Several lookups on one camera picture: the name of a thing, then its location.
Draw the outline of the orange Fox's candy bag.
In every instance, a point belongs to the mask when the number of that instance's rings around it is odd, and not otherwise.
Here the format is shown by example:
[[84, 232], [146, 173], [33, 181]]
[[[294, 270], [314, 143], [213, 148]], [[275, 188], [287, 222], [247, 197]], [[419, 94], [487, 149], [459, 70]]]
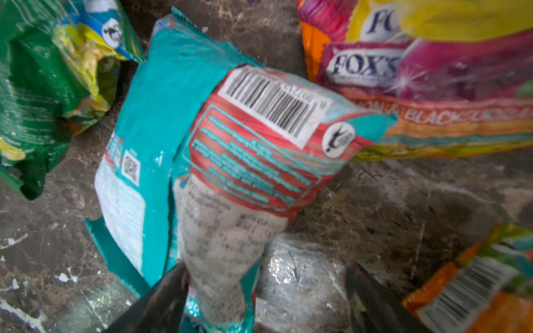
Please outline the orange Fox's candy bag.
[[497, 224], [403, 306], [432, 332], [531, 332], [532, 231]]

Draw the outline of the green snack bag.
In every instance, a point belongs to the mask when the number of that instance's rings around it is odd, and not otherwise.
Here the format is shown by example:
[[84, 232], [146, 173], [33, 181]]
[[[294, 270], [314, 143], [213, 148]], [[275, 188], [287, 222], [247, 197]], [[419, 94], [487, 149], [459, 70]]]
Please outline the green snack bag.
[[111, 108], [121, 64], [144, 59], [119, 1], [3, 1], [1, 180], [38, 198], [72, 137]]

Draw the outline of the teal snack bag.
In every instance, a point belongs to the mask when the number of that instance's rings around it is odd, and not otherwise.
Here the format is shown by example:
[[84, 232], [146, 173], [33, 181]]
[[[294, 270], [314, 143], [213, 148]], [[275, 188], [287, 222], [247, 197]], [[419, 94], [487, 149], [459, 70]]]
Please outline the teal snack bag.
[[251, 332], [265, 246], [396, 118], [159, 19], [97, 169], [86, 223], [108, 268], [145, 294], [179, 261], [184, 332]]

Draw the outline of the red yellow Fox's candy bag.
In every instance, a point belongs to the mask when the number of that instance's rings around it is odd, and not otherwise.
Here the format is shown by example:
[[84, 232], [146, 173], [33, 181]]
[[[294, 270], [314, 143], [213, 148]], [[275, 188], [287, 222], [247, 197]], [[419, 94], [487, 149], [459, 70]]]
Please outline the red yellow Fox's candy bag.
[[531, 1], [298, 1], [309, 79], [394, 115], [358, 160], [532, 145]]

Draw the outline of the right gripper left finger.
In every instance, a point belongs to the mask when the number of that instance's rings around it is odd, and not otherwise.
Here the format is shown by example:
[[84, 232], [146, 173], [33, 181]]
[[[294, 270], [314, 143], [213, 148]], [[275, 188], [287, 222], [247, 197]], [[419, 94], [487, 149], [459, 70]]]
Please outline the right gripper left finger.
[[189, 280], [186, 265], [178, 262], [105, 332], [178, 332], [183, 322]]

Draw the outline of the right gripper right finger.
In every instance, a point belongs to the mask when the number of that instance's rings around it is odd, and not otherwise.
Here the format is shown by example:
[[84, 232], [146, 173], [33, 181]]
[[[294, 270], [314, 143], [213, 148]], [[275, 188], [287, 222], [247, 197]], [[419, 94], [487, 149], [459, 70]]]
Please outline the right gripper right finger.
[[344, 275], [352, 332], [429, 332], [399, 298], [356, 261]]

